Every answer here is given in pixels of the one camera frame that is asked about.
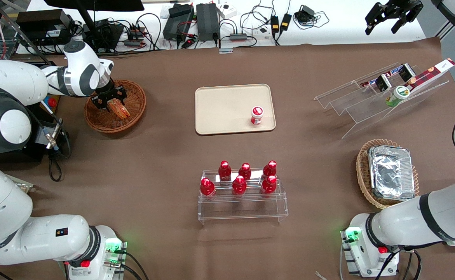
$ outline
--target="aluminum foil container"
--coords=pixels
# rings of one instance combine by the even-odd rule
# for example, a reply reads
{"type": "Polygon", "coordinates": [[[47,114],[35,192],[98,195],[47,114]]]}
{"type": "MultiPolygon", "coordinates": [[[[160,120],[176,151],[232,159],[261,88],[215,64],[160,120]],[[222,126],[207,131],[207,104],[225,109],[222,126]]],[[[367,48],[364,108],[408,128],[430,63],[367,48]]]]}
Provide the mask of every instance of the aluminum foil container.
{"type": "Polygon", "coordinates": [[[405,201],[415,196],[412,161],[407,149],[378,145],[369,149],[373,194],[405,201]]]}

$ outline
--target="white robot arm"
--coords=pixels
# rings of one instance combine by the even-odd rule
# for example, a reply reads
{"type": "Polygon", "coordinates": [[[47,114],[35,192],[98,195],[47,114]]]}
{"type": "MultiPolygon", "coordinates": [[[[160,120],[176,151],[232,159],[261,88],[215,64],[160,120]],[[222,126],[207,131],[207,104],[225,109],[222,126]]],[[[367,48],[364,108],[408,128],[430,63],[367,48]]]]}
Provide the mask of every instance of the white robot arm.
{"type": "Polygon", "coordinates": [[[63,48],[67,67],[36,66],[18,61],[0,60],[0,152],[21,149],[32,133],[30,117],[24,106],[43,101],[46,94],[93,97],[98,108],[105,108],[100,99],[123,99],[116,94],[110,73],[113,62],[99,59],[81,41],[68,43],[63,48]]]}
{"type": "Polygon", "coordinates": [[[32,200],[0,171],[0,265],[54,259],[72,280],[112,279],[122,241],[107,226],[79,215],[31,217],[32,200]]]}
{"type": "MultiPolygon", "coordinates": [[[[453,128],[455,145],[455,126],[453,128]]],[[[359,214],[343,234],[362,277],[375,277],[392,252],[446,242],[455,246],[455,184],[390,206],[359,214]]],[[[395,275],[398,257],[383,276],[395,275]]]]}

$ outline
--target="brown paper mat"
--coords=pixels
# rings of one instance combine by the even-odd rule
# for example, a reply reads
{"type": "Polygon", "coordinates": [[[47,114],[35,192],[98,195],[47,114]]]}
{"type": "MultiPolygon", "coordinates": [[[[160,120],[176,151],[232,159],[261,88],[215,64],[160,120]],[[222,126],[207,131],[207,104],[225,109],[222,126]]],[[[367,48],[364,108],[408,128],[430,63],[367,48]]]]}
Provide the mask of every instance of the brown paper mat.
{"type": "MultiPolygon", "coordinates": [[[[73,137],[73,155],[61,161],[65,179],[50,181],[47,158],[34,168],[10,165],[2,170],[40,186],[31,195],[34,216],[80,214],[90,224],[112,227],[129,241],[130,253],[151,280],[312,280],[318,279],[315,271],[338,279],[339,230],[356,214],[377,211],[360,192],[355,172],[357,152],[371,139],[393,140],[411,151],[421,194],[455,183],[451,78],[442,91],[399,114],[395,122],[344,140],[350,121],[313,101],[394,62],[428,69],[442,61],[437,38],[257,47],[223,55],[217,49],[161,51],[113,60],[112,78],[135,81],[146,92],[146,112],[133,128],[122,135],[93,131],[84,120],[85,100],[64,97],[59,116],[73,137]],[[272,91],[273,131],[195,132],[197,88],[258,83],[272,91]],[[199,176],[223,159],[233,168],[275,159],[288,193],[288,218],[280,225],[250,219],[202,227],[197,221],[199,176]]],[[[56,61],[65,63],[62,57],[56,61]]],[[[423,279],[455,279],[454,247],[440,244],[419,251],[423,279]]],[[[402,255],[400,271],[406,260],[402,255]]],[[[63,279],[54,261],[0,269],[15,280],[63,279]]],[[[347,275],[345,264],[343,270],[345,278],[359,279],[347,275]]]]}

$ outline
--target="label sticker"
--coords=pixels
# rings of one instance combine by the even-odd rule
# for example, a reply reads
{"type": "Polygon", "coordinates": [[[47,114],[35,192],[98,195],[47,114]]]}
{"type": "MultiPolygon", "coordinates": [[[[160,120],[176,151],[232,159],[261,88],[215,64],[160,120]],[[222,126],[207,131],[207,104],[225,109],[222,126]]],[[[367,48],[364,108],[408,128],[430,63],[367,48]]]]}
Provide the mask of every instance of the label sticker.
{"type": "Polygon", "coordinates": [[[56,24],[56,25],[55,25],[55,28],[56,28],[57,30],[65,30],[65,29],[67,29],[67,27],[65,27],[63,24],[58,24],[58,25],[56,24]]]}
{"type": "Polygon", "coordinates": [[[88,276],[91,275],[91,271],[87,268],[76,268],[71,270],[72,276],[88,276]]]}
{"type": "Polygon", "coordinates": [[[60,30],[49,30],[46,32],[46,37],[58,37],[60,36],[61,31],[60,30]]]}
{"type": "Polygon", "coordinates": [[[57,229],[55,231],[55,237],[64,236],[69,234],[69,228],[57,229]]]}

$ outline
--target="brown wicker basket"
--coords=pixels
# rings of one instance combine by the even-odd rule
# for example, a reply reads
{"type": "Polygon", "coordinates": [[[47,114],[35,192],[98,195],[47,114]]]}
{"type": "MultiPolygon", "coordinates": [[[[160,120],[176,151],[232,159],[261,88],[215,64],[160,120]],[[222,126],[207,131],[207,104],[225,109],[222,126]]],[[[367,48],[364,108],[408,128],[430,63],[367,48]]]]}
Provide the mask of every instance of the brown wicker basket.
{"type": "Polygon", "coordinates": [[[120,119],[115,113],[100,110],[88,98],[84,106],[85,121],[91,128],[103,133],[116,133],[124,131],[133,126],[142,116],[146,108],[146,95],[144,90],[137,83],[127,80],[115,80],[115,86],[123,86],[127,92],[127,98],[124,99],[126,109],[130,117],[120,119]]]}
{"type": "MultiPolygon", "coordinates": [[[[357,156],[357,179],[359,179],[359,186],[360,190],[366,197],[366,199],[371,202],[375,207],[379,209],[385,209],[388,206],[395,205],[400,203],[401,201],[398,200],[391,200],[391,199],[384,199],[384,198],[377,198],[373,195],[372,188],[371,188],[371,173],[369,168],[369,149],[371,147],[377,145],[388,145],[394,147],[400,147],[395,142],[386,139],[374,139],[371,140],[362,146],[362,149],[359,151],[359,155],[357,156]]],[[[417,179],[417,171],[415,167],[412,166],[412,176],[414,177],[414,187],[415,187],[415,195],[419,195],[419,180],[417,179]]]]}

